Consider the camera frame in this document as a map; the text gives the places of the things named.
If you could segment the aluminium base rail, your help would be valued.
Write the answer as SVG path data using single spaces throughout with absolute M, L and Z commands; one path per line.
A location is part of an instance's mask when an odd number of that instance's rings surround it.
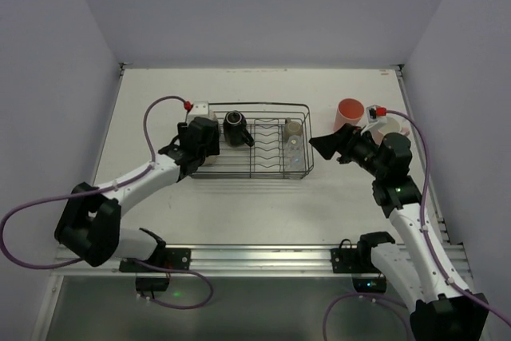
M 189 269 L 207 277 L 341 277 L 333 273 L 331 249 L 323 245 L 169 245 L 189 249 Z M 465 250 L 445 244 L 452 264 L 461 276 L 471 276 Z M 99 267 L 77 263 L 51 271 L 53 276 L 124 276 L 119 259 Z

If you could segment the cream cup brown band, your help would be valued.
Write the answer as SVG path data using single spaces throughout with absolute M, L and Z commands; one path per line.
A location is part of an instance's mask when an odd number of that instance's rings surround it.
M 217 160 L 217 155 L 211 155 L 205 158 L 203 166 L 213 165 Z

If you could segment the salmon pink plastic cup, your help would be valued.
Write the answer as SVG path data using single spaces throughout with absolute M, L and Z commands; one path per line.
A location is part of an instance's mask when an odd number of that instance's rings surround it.
M 342 99 L 336 110 L 334 131 L 341 129 L 345 124 L 357 125 L 364 113 L 364 106 L 359 100 L 354 98 Z

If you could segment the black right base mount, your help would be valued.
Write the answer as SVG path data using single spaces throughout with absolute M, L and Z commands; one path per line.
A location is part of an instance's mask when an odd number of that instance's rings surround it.
M 386 293 L 386 277 L 371 263 L 370 248 L 365 240 L 354 245 L 343 239 L 330 250 L 331 269 L 334 274 L 349 274 L 353 288 L 361 293 Z

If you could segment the beige tall cup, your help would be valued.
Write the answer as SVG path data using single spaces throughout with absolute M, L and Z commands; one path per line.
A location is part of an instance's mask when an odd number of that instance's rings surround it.
M 209 119 L 209 120 L 211 120 L 211 121 L 213 121 L 216 125 L 218 125 L 218 124 L 219 124 L 219 122 L 218 122 L 218 117 L 217 117 L 217 115 L 215 114 L 215 112 L 214 112 L 214 111 L 210 111 L 210 112 L 208 113 L 208 119 Z

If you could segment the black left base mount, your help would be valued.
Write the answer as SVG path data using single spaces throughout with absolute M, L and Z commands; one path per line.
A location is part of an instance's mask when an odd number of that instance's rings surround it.
M 188 270 L 191 259 L 189 248 L 162 248 L 156 250 L 156 255 L 145 261 L 146 264 L 159 268 Z M 149 277 L 137 277 L 135 288 L 138 293 L 160 293 L 165 292 L 170 284 L 170 275 L 157 277 L 156 271 L 146 268 L 132 260 L 120 262 L 119 271 L 123 273 L 148 273 Z

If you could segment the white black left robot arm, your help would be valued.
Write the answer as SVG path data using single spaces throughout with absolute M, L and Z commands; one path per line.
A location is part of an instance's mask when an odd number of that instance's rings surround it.
M 217 121 L 196 117 L 178 125 L 177 142 L 151 152 L 151 160 L 117 180 L 77 185 L 54 232 L 55 240 L 92 267 L 114 257 L 156 259 L 166 243 L 148 229 L 121 227 L 129 210 L 155 192 L 192 175 L 220 153 Z

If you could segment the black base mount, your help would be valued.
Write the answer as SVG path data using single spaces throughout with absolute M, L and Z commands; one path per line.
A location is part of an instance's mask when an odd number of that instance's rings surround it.
M 330 250 L 331 269 L 334 274 L 349 274 L 353 288 L 361 293 L 386 293 L 386 277 L 371 263 L 370 248 L 365 240 L 354 245 L 343 239 Z
M 189 248 L 162 248 L 156 250 L 156 255 L 145 261 L 146 264 L 159 268 L 188 270 L 191 259 Z M 149 277 L 137 277 L 135 288 L 138 293 L 160 293 L 165 292 L 170 284 L 170 275 L 157 277 L 156 271 L 146 268 L 132 260 L 120 262 L 119 271 L 123 273 L 148 273 Z

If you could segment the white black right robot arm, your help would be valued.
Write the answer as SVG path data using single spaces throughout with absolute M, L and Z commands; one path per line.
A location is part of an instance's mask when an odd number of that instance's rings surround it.
M 473 294 L 456 271 L 421 206 L 423 195 L 409 174 L 410 140 L 389 133 L 376 144 L 370 133 L 345 124 L 336 133 L 309 140 L 326 160 L 356 163 L 374 177 L 373 197 L 396 229 L 409 254 L 385 232 L 362 237 L 357 245 L 361 262 L 378 269 L 400 295 L 410 313 L 417 340 L 478 340 L 488 309 L 485 296 Z

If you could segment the pink faceted mug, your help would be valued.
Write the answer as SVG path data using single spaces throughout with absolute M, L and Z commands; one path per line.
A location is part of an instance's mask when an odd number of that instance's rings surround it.
M 381 137 L 388 133 L 400 133 L 405 137 L 410 135 L 410 130 L 400 121 L 393 117 L 387 117 L 386 123 L 378 128 L 377 132 Z

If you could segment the black mug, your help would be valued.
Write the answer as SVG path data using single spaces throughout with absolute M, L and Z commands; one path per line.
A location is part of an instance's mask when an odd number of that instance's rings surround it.
M 223 130 L 224 140 L 231 147 L 240 147 L 241 145 L 253 147 L 255 144 L 253 136 L 248 132 L 245 116 L 237 110 L 232 110 L 225 115 Z

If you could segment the clear glass lower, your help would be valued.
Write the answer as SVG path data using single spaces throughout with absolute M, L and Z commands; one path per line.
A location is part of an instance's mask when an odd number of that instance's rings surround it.
M 291 154 L 284 159 L 285 172 L 303 172 L 305 170 L 304 158 L 301 155 Z

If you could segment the grey beige small mug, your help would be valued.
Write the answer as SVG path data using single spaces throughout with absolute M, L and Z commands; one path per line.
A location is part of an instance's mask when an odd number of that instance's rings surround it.
M 303 127 L 299 121 L 286 118 L 283 126 L 283 140 L 288 142 L 293 136 L 301 137 L 303 135 Z

